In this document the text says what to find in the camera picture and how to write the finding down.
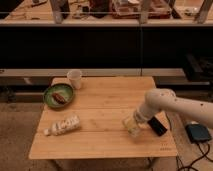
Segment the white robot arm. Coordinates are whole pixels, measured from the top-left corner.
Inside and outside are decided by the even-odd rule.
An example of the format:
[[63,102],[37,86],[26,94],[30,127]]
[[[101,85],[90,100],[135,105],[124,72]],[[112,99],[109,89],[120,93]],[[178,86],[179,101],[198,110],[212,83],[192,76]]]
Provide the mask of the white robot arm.
[[171,89],[154,88],[145,93],[144,101],[122,124],[132,137],[141,132],[141,124],[147,123],[152,130],[162,136],[167,132],[165,126],[155,117],[162,111],[184,115],[213,129],[213,103],[177,97]]

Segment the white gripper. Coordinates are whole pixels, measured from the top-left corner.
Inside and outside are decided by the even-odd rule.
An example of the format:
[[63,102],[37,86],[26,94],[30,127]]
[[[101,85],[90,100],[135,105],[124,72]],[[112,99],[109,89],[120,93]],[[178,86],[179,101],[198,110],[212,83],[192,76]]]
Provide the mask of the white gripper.
[[122,124],[131,136],[138,136],[141,128],[136,120],[135,115],[128,116],[122,120]]

